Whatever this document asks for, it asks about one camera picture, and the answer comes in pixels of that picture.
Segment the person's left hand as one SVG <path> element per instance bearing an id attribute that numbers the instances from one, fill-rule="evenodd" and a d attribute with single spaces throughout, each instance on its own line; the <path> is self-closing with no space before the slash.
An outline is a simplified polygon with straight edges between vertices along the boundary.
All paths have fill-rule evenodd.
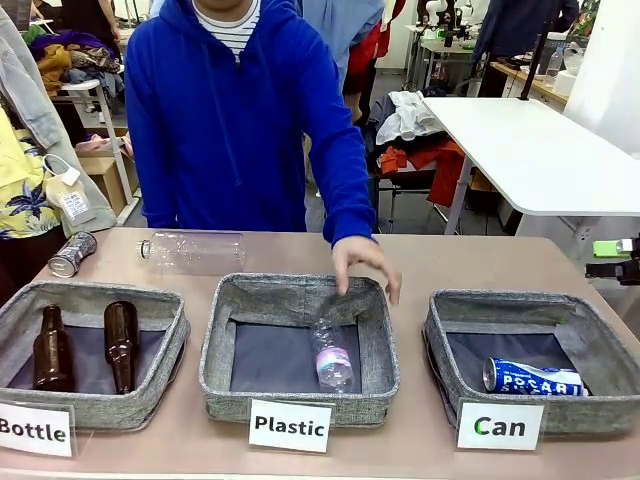
<path id="1" fill-rule="evenodd" d="M 385 291 L 392 305 L 400 301 L 402 276 L 385 256 L 382 248 L 374 240 L 361 236 L 349 236 L 337 241 L 332 247 L 336 290 L 345 295 L 349 288 L 349 268 L 364 264 L 378 271 L 386 279 Z"/>

